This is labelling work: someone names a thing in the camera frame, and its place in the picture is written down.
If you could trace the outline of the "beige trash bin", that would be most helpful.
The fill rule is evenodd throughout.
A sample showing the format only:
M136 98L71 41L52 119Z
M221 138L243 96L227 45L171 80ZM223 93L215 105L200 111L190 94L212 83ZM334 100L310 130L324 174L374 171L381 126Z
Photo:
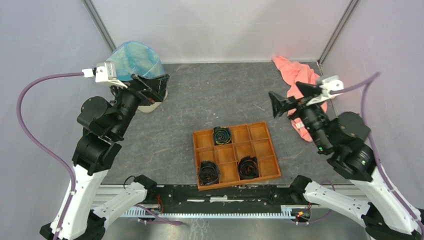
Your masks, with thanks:
M141 95L141 101L137 108L140 112L151 113L167 98L167 85L170 79L168 74L153 78L133 74L131 78L131 80L125 81L124 84L129 88L132 87Z

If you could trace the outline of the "blue plastic trash bag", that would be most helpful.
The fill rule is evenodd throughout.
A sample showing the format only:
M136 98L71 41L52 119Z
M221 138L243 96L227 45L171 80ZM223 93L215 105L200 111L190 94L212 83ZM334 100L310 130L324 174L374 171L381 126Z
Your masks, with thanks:
M115 49L107 59L115 65L117 79L130 81L131 75L156 78L165 71L159 55L139 41L127 41Z

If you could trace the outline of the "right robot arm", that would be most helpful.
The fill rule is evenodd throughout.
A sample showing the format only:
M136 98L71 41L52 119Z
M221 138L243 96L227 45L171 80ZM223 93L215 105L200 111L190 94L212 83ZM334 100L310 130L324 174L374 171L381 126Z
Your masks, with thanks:
M365 201L323 187L298 175L289 187L289 199L318 204L342 214L362 226L375 240L421 240L424 211L412 206L396 191L373 149L366 144L370 128L355 112L345 111L333 119L322 109L319 86L297 82L301 98L268 93L273 116L292 111L289 119L300 119L320 155L344 179L358 187Z

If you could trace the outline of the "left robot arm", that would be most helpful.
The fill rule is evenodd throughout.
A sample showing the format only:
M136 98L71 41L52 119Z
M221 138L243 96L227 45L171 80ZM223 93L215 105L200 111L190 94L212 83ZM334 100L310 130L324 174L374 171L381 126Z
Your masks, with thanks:
M112 86L113 101L101 96L87 99L77 122L83 127L73 157L75 182L71 183L71 202L64 201L65 214L43 225L40 234L47 240L100 240L107 228L125 211L138 203L153 203L157 183L145 175L136 176L121 193L93 207L103 179L121 150L131 120L140 106L161 103L165 99L169 75L155 78L133 74L123 86Z

